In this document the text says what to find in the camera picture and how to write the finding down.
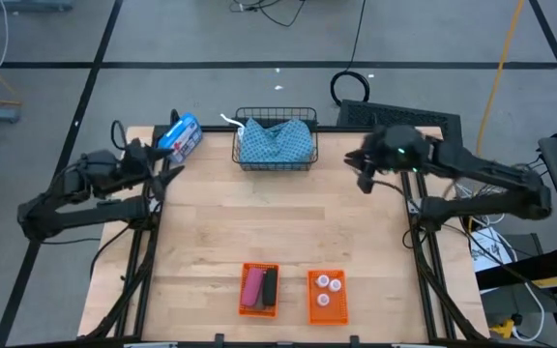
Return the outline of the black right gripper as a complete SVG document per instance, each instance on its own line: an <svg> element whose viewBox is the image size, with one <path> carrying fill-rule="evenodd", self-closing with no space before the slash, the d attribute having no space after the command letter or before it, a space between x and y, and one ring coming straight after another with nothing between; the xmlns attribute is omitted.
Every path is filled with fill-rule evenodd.
<svg viewBox="0 0 557 348"><path fill-rule="evenodd" d="M365 194L372 192L373 177L383 162L384 140L389 127L379 126L365 136L361 149L345 155L344 161L354 170L361 172L357 181L358 187Z"/></svg>

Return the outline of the blue first aid kit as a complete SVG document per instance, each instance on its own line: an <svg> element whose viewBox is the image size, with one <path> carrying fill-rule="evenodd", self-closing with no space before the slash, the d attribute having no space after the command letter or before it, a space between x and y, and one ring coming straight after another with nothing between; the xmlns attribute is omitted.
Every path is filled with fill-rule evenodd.
<svg viewBox="0 0 557 348"><path fill-rule="evenodd" d="M181 164L202 141L203 134L197 118L191 113L181 115L178 121L159 139L161 149L170 149L171 163Z"/></svg>

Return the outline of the pink bandage roll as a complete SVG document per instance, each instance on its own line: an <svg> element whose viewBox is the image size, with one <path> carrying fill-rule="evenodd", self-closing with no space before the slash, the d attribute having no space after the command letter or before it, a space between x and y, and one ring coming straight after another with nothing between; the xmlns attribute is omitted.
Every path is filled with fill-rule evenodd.
<svg viewBox="0 0 557 348"><path fill-rule="evenodd" d="M241 295L241 305L253 306L257 302L262 281L264 277L264 270L259 268L250 268L247 276L245 277L244 288Z"/></svg>

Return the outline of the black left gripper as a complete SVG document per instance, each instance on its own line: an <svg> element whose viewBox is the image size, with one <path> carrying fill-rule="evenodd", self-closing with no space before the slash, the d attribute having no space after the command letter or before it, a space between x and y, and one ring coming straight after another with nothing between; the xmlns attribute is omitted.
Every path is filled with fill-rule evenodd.
<svg viewBox="0 0 557 348"><path fill-rule="evenodd" d="M126 175L132 175L145 184L158 201L163 201L164 187L185 169L184 165L179 165L154 175L155 162L168 158L172 153L172 149L153 148L134 138L125 147L123 170Z"/></svg>

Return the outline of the black wire basket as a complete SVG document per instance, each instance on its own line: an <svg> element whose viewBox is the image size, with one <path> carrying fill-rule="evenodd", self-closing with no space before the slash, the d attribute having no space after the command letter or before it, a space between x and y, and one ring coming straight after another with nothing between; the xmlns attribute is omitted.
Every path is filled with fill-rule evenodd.
<svg viewBox="0 0 557 348"><path fill-rule="evenodd" d="M311 132L314 154L313 158L305 164L240 164L236 160L238 145L236 144L236 130L232 141L232 160L240 165L244 171L308 171L317 162L318 151L318 122L317 112L311 107L240 107L231 119L245 123L248 118L259 122L263 128L277 125L279 122L300 120L308 125Z"/></svg>

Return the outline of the black shelf beam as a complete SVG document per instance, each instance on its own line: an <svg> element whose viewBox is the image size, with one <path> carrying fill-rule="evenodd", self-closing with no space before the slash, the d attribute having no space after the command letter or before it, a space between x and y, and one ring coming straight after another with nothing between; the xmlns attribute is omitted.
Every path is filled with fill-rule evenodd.
<svg viewBox="0 0 557 348"><path fill-rule="evenodd" d="M481 290L557 277L557 250L476 272Z"/></svg>

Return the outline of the white printed paper box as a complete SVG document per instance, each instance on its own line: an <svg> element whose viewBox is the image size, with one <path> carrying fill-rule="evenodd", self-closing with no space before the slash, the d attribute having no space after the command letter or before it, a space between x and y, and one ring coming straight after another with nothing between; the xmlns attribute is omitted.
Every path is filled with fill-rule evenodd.
<svg viewBox="0 0 557 348"><path fill-rule="evenodd" d="M517 260L510 244L492 227L471 234L470 252L475 272L509 264Z"/></svg>

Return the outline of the orange plastic tray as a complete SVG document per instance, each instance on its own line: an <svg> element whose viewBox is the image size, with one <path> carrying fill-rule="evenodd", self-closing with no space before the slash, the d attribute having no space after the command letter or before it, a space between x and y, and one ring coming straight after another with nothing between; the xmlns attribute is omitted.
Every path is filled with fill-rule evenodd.
<svg viewBox="0 0 557 348"><path fill-rule="evenodd" d="M277 291L277 301L274 306L265 306L263 311L255 311L253 306L241 305L241 295L244 288L245 277L247 276L248 270L250 268L259 268L264 270L264 274L267 269L277 269L278 270L278 291ZM259 295L262 295L262 287L260 289ZM240 280L240 299L239 299L239 314L241 316L249 317L260 317L260 318L275 318L278 314L278 302L279 302L279 265L270 263L244 263L242 267L241 280Z"/></svg>
<svg viewBox="0 0 557 348"><path fill-rule="evenodd" d="M329 287L321 288L316 284L320 275L327 275L330 281L339 279L342 287L338 292L331 292ZM343 270L308 270L308 323L318 326L340 326L349 323L346 276ZM319 306L316 302L319 294L328 294L330 303Z"/></svg>

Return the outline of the black perforated computer case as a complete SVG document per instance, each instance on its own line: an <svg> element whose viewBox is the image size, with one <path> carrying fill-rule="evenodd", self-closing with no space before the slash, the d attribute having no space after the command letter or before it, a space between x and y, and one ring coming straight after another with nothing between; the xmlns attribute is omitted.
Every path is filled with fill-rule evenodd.
<svg viewBox="0 0 557 348"><path fill-rule="evenodd" d="M462 146L457 115L364 101L344 101L338 124L366 135L389 127L383 162L377 171L421 171L454 177L470 155Z"/></svg>

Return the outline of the blue patterned cloth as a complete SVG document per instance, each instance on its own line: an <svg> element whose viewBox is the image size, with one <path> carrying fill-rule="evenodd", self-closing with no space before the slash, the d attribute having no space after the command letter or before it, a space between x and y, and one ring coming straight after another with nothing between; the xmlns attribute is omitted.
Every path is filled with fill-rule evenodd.
<svg viewBox="0 0 557 348"><path fill-rule="evenodd" d="M308 125L300 120L263 128L252 118L245 123L220 117L235 125L240 164L305 164L313 158L314 145Z"/></svg>

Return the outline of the yellow power plug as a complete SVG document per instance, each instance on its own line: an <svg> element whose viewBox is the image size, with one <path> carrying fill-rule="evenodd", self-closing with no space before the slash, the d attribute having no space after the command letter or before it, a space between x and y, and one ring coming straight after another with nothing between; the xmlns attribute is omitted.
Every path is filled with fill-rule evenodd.
<svg viewBox="0 0 557 348"><path fill-rule="evenodd" d="M507 318L502 323L495 324L489 327L488 329L491 332L498 334L505 339L509 339L511 337L520 338L520 335L516 327L521 324L522 324L521 319Z"/></svg>

